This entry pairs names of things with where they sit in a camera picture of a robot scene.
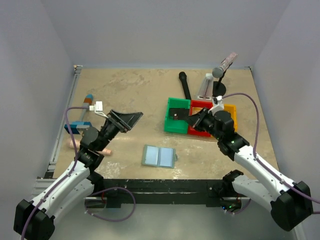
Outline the sage green card holder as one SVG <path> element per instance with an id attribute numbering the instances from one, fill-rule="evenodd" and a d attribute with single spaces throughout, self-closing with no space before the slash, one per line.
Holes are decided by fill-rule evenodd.
<path id="1" fill-rule="evenodd" d="M 173 169 L 178 160 L 175 148 L 145 145 L 141 164 L 143 166 Z"/>

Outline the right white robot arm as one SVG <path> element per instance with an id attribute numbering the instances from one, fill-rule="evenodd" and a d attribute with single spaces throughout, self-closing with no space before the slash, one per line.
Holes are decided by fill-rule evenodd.
<path id="1" fill-rule="evenodd" d="M 295 182 L 262 159 L 254 148 L 234 128 L 231 114 L 224 110 L 211 113 L 203 108 L 185 121 L 200 132 L 215 139 L 219 150 L 244 167 L 255 178 L 241 175 L 232 181 L 233 189 L 267 209 L 275 223 L 289 232 L 314 212 L 311 190 L 303 182 Z"/>

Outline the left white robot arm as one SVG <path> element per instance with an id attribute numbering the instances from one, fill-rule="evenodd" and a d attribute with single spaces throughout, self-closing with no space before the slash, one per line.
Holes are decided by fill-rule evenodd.
<path id="1" fill-rule="evenodd" d="M 48 240 L 59 221 L 74 205 L 93 194 L 104 178 L 95 172 L 104 156 L 100 153 L 118 133 L 130 131 L 142 112 L 106 114 L 101 129 L 93 126 L 82 133 L 74 161 L 49 187 L 32 200 L 23 199 L 16 207 L 13 229 L 21 239 Z"/>

